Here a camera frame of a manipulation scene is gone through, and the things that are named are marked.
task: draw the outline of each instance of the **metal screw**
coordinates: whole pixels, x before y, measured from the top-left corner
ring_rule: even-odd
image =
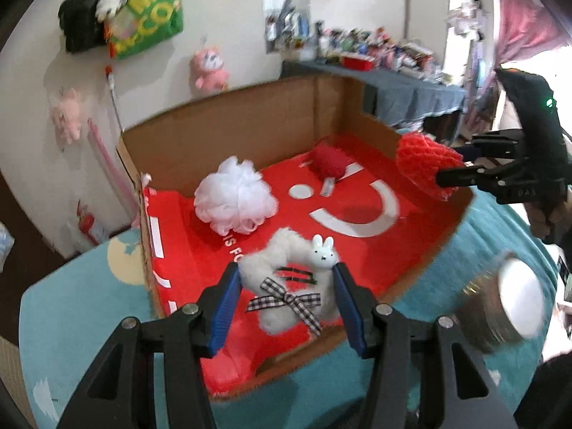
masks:
[[[382,316],[389,316],[393,313],[393,308],[389,306],[387,303],[380,303],[378,306],[375,307],[375,311]]]
[[[126,317],[123,321],[121,321],[121,327],[124,329],[133,329],[137,325],[137,318],[135,317]]]
[[[198,313],[198,305],[196,303],[187,303],[182,307],[182,312],[186,315],[196,315]]]
[[[451,329],[454,325],[453,320],[448,316],[441,316],[437,322],[445,329]]]

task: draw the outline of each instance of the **cardboard box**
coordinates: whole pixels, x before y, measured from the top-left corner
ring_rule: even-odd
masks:
[[[394,159],[400,136],[361,111],[363,85],[355,79],[298,77],[254,85],[191,102],[125,131],[118,152],[141,195],[141,173],[153,177],[157,190],[177,190],[192,197],[196,187],[226,158],[253,161],[256,169],[309,151],[318,141],[350,133]],[[395,283],[381,300],[391,302],[417,280],[456,231],[473,193],[460,189],[447,203],[455,214],[421,262]],[[151,245],[144,203],[140,198],[141,237],[148,288],[159,316]],[[292,371],[329,351],[345,338],[333,327],[310,346],[276,357],[258,370],[249,384],[227,397]]]

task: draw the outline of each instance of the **pink stuffed animal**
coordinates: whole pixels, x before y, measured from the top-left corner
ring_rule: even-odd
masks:
[[[58,105],[51,109],[51,120],[67,144],[81,136],[80,113],[79,94],[73,88],[65,92]]]
[[[194,83],[201,90],[226,90],[230,74],[222,69],[224,62],[218,47],[197,51],[191,61],[191,68],[198,78]]]

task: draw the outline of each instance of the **red mesh sponge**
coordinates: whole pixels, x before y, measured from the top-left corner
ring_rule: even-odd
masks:
[[[324,142],[318,143],[308,154],[312,161],[311,169],[322,180],[333,177],[336,180],[344,177],[345,168],[351,160],[341,150]]]
[[[442,201],[449,200],[458,187],[439,187],[435,182],[437,171],[464,166],[463,157],[459,153],[419,132],[410,132],[401,137],[395,164],[399,172],[420,190]]]

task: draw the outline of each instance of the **gingham bow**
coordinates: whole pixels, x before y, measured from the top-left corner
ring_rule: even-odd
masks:
[[[288,292],[270,277],[262,281],[260,288],[270,295],[252,299],[248,302],[247,312],[266,308],[278,308],[279,306],[289,306],[315,335],[319,336],[321,334],[320,322],[307,308],[308,306],[320,306],[321,300],[319,293],[304,295],[291,294],[291,292]]]

